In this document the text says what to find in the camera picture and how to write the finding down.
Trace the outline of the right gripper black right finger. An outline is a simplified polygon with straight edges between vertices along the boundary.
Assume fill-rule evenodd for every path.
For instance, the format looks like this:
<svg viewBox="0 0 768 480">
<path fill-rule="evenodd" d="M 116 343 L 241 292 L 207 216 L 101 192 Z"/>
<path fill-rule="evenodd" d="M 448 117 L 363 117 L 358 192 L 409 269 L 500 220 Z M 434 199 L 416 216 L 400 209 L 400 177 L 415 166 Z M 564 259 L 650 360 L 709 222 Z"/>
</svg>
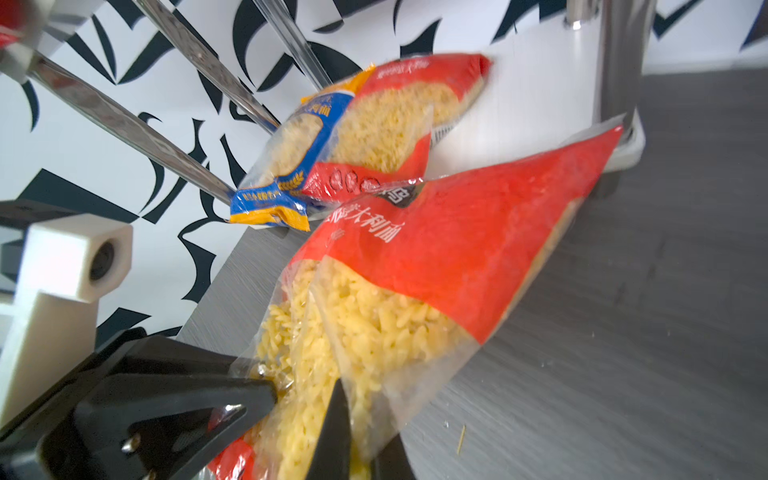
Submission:
<svg viewBox="0 0 768 480">
<path fill-rule="evenodd" d="M 416 480 L 400 435 L 371 461 L 370 471 L 372 480 Z"/>
</svg>

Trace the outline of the red macaroni bag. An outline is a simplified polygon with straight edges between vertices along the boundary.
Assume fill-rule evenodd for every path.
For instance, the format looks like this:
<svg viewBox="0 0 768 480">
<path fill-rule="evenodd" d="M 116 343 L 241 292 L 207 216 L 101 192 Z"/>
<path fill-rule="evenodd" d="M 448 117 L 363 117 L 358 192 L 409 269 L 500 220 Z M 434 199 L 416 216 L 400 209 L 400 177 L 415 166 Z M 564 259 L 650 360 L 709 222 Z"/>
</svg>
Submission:
<svg viewBox="0 0 768 480">
<path fill-rule="evenodd" d="M 305 479 L 341 379 L 349 479 L 371 479 L 371 461 L 520 302 L 622 132 L 604 122 L 554 150 L 335 209 L 281 272 L 231 369 L 272 381 L 276 404 L 203 477 Z"/>
<path fill-rule="evenodd" d="M 493 62 L 479 53 L 394 60 L 366 72 L 296 193 L 349 200 L 421 179 L 434 135 L 450 131 L 481 94 Z"/>
</svg>

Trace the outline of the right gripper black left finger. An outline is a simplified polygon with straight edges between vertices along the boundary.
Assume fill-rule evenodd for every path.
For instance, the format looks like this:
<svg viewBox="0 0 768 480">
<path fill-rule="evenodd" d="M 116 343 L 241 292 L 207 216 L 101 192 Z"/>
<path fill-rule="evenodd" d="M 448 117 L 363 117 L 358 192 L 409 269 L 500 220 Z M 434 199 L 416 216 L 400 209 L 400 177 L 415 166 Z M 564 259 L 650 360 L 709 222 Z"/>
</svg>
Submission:
<svg viewBox="0 0 768 480">
<path fill-rule="evenodd" d="M 341 379 L 328 404 L 325 419 L 309 466 L 306 480 L 348 480 L 350 478 L 352 434 L 349 406 Z"/>
</svg>

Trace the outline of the white two-tier shelf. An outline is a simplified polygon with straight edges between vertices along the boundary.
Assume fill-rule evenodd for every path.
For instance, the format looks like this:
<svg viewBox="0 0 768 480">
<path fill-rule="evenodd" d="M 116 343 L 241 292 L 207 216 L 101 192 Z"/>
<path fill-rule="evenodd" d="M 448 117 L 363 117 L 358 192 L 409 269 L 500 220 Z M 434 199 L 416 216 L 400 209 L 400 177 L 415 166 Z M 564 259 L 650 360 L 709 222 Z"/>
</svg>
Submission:
<svg viewBox="0 0 768 480">
<path fill-rule="evenodd" d="M 97 7 L 94 1 L 3 2 L 2 74 L 38 81 L 120 141 L 229 202 L 232 184 L 50 59 Z M 607 170 L 634 166 L 644 145 L 635 108 L 654 15 L 652 1 L 571 1 L 563 20 L 543 24 L 538 41 L 499 46 L 478 103 L 456 128 L 436 136 L 427 177 L 517 160 L 614 120 L 624 133 Z"/>
</svg>

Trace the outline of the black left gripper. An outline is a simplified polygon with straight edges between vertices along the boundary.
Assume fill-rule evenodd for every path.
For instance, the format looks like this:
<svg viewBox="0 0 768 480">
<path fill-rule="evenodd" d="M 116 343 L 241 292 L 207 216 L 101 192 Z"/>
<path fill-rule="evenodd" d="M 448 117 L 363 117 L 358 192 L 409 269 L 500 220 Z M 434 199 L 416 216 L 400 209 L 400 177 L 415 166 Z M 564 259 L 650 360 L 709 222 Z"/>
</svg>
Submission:
<svg viewBox="0 0 768 480">
<path fill-rule="evenodd" d="M 124 330 L 1 429 L 1 477 L 191 479 L 276 403 L 271 382 L 227 376 L 234 361 Z"/>
</svg>

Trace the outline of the blue orecchiette pasta bag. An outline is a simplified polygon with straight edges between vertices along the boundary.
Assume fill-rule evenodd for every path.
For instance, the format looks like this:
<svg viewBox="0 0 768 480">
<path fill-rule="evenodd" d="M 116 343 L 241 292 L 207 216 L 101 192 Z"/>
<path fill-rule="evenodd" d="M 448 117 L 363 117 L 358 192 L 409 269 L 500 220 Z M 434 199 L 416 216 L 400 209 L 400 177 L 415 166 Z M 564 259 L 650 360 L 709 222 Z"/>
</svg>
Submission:
<svg viewBox="0 0 768 480">
<path fill-rule="evenodd" d="M 272 134 L 230 203 L 234 224 L 310 229 L 300 190 L 373 66 L 304 98 Z"/>
</svg>

